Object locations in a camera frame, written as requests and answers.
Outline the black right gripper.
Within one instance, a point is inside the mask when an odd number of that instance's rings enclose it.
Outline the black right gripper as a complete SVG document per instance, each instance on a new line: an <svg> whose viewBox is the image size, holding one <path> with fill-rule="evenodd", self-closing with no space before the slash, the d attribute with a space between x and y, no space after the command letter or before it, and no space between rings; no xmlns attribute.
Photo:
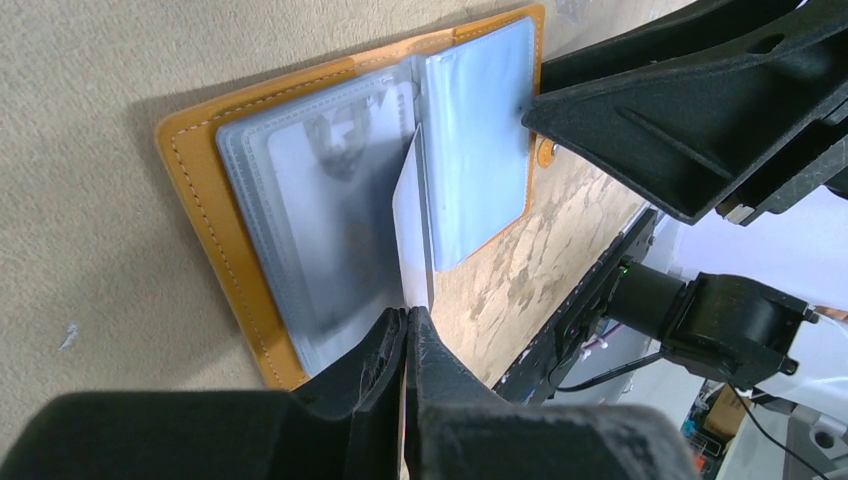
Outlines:
<svg viewBox="0 0 848 480"><path fill-rule="evenodd" d="M847 5L695 1L543 63L523 123L675 219L847 197Z"/></svg>

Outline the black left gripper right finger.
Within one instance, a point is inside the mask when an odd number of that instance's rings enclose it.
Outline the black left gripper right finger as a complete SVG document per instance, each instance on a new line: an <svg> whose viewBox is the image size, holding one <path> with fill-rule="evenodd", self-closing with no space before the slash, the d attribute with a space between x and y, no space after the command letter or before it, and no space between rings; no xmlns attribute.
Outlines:
<svg viewBox="0 0 848 480"><path fill-rule="evenodd" d="M510 403L407 314L404 458L413 479L696 479L694 455L659 412L635 405Z"/></svg>

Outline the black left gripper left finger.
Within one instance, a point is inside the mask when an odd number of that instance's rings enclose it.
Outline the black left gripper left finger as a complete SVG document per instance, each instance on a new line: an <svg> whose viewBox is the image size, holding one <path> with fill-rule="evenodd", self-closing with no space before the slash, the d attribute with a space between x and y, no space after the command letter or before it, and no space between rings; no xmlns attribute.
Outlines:
<svg viewBox="0 0 848 480"><path fill-rule="evenodd" d="M301 387L66 394L28 423L5 479L395 479L407 315Z"/></svg>

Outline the white VIP card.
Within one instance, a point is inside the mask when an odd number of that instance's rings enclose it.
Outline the white VIP card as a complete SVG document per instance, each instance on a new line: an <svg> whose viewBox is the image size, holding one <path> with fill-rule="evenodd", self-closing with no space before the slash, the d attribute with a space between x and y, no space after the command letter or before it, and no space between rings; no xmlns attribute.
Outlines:
<svg viewBox="0 0 848 480"><path fill-rule="evenodd" d="M391 197L415 126L409 81L286 110L269 154L319 333L395 306L400 274Z"/></svg>

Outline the yellow leather card holder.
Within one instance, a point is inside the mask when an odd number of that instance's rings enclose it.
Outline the yellow leather card holder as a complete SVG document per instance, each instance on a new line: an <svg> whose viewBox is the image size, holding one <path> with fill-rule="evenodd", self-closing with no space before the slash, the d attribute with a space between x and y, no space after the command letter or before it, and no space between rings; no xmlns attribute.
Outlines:
<svg viewBox="0 0 848 480"><path fill-rule="evenodd" d="M394 65L413 54L437 53L467 43L523 18L532 19L536 27L532 59L533 72L538 74L545 7L530 3L371 50L336 54L326 62L254 82L173 113L157 125L155 143L161 158L268 387L294 390L309 376L297 358L261 271L257 250L215 145L217 129L228 121Z"/></svg>

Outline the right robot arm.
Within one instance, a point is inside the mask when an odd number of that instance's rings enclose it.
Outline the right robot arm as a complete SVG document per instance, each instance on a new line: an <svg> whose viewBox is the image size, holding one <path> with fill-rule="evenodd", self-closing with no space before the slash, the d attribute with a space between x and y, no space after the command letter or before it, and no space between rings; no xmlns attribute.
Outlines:
<svg viewBox="0 0 848 480"><path fill-rule="evenodd" d="M695 1L546 61L523 124L669 216L747 226L847 168L847 5ZM793 375L811 316L757 281L620 263L605 313L690 372L750 389Z"/></svg>

